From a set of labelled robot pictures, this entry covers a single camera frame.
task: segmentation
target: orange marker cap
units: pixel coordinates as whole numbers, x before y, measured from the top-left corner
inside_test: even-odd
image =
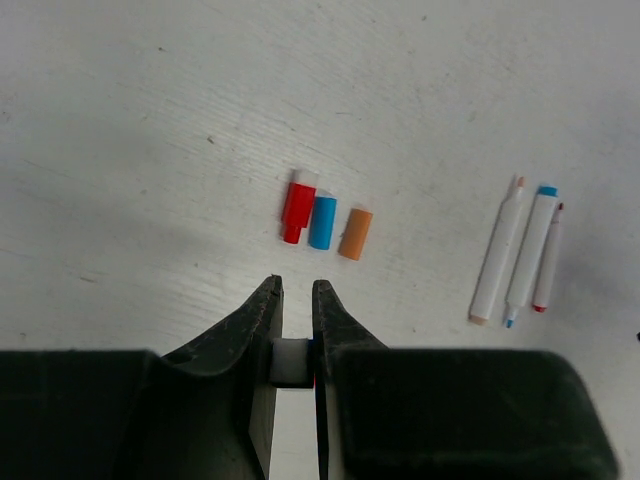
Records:
[[[360,260],[360,254],[364,243],[367,241],[367,233],[369,232],[372,218],[373,213],[371,212],[360,210],[359,208],[351,210],[347,228],[344,231],[344,236],[338,249],[340,255],[351,260]]]

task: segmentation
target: blue cap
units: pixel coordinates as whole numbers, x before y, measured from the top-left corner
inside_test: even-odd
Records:
[[[337,205],[333,197],[316,197],[309,227],[309,245],[313,248],[329,250]]]
[[[558,189],[549,185],[542,185],[538,189],[538,195],[544,195],[545,197],[557,197]]]

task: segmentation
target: blue marker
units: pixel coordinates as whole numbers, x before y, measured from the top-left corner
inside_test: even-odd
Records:
[[[538,189],[527,233],[522,242],[520,256],[511,279],[507,295],[508,312],[506,327],[511,328],[518,316],[518,311],[527,305],[529,291],[538,270],[542,256],[544,241],[551,225],[551,219],[558,203],[558,189],[542,186]]]
[[[309,227],[309,245],[313,248],[329,250],[337,204],[338,201],[326,192],[319,192],[316,197]]]

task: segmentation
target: thin white marker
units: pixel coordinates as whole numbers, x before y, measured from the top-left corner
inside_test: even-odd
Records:
[[[524,177],[518,178],[516,188],[510,193],[500,208],[498,223],[489,245],[487,258],[478,280],[478,288],[469,310],[469,320],[477,325],[484,325],[491,316],[493,304],[498,294],[500,279],[507,264],[509,249],[520,221],[522,210],[522,192]]]
[[[529,292],[533,278],[538,269],[544,240],[547,238],[551,217],[556,210],[558,189],[542,186],[538,189],[527,233],[522,242],[522,249],[518,256],[516,268],[511,279],[509,294],[507,295],[508,313],[506,327],[511,328],[518,316],[519,310],[528,304]]]
[[[553,287],[553,277],[556,274],[556,265],[560,254],[560,241],[562,240],[562,215],[564,203],[558,205],[558,209],[551,220],[547,244],[544,247],[542,264],[540,265],[540,275],[536,293],[533,296],[533,309],[538,313],[544,313],[549,306],[551,298],[551,288]]]

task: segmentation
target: red cylinder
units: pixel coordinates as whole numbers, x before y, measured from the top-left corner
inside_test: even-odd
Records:
[[[312,173],[298,171],[289,184],[287,200],[282,211],[284,225],[282,239],[287,243],[297,244],[300,241],[302,229],[309,226],[313,200],[316,196],[316,179],[317,176]]]

